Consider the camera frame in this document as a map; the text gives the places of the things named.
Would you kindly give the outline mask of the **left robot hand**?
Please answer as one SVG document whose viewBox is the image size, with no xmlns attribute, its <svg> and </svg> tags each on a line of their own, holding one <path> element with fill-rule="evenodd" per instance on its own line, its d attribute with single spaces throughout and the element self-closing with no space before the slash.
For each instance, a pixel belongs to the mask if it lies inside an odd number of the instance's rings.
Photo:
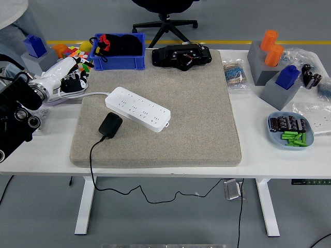
<svg viewBox="0 0 331 248">
<path fill-rule="evenodd" d="M 78 64 L 93 68 L 94 65 L 81 57 L 66 57 L 53 65 L 33 83 L 44 103 L 82 95 L 88 88 L 87 74 Z"/>
</svg>

